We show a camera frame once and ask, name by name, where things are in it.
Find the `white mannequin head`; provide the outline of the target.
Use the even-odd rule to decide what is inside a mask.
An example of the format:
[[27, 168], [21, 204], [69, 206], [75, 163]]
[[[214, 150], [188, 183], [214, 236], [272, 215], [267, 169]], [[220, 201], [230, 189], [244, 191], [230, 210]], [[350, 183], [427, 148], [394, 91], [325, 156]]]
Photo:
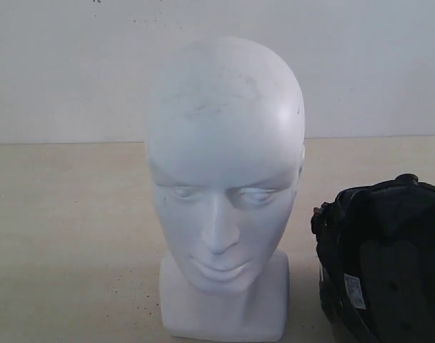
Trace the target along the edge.
[[167, 245], [159, 302], [169, 334], [281, 339], [289, 260], [279, 242], [299, 187], [304, 135], [299, 83], [269, 48], [208, 38], [165, 63], [146, 116], [146, 158]]

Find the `black helmet with visor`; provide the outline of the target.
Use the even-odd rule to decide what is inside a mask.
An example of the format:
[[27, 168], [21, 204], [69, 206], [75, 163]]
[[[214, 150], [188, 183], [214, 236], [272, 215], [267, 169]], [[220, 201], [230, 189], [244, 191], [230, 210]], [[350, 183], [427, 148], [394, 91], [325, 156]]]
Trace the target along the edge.
[[415, 174], [315, 207], [319, 298], [335, 342], [435, 342], [435, 186]]

